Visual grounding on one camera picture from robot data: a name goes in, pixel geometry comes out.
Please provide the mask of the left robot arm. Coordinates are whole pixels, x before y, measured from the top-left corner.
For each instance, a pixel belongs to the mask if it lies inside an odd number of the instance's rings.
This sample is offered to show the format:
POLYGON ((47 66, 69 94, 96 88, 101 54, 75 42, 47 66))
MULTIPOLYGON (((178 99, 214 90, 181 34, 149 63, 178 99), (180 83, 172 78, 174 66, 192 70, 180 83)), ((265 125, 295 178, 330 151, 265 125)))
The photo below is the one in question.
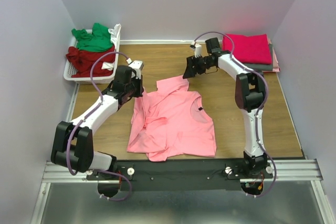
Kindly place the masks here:
POLYGON ((104 179, 112 179, 117 171, 117 158, 95 152, 93 135, 98 128, 125 103, 142 96, 143 62, 135 60, 117 67, 114 80, 100 92, 97 101, 71 122, 56 127, 51 162, 68 168, 72 175, 98 170, 104 179))

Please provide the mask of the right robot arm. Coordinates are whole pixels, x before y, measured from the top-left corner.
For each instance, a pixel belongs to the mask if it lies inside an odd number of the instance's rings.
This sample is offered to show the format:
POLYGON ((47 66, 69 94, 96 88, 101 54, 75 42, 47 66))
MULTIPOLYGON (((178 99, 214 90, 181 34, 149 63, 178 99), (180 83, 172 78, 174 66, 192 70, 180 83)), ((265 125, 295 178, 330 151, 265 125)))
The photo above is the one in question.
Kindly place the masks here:
POLYGON ((216 67, 235 80, 235 103, 243 114, 246 138, 240 170, 246 177, 255 177, 267 167, 262 130, 262 113, 268 98, 267 82, 261 72, 238 61, 231 50, 222 50, 217 38, 208 39, 205 44, 208 55, 203 57, 202 46, 191 42, 194 55, 186 58, 183 78, 193 78, 216 67))

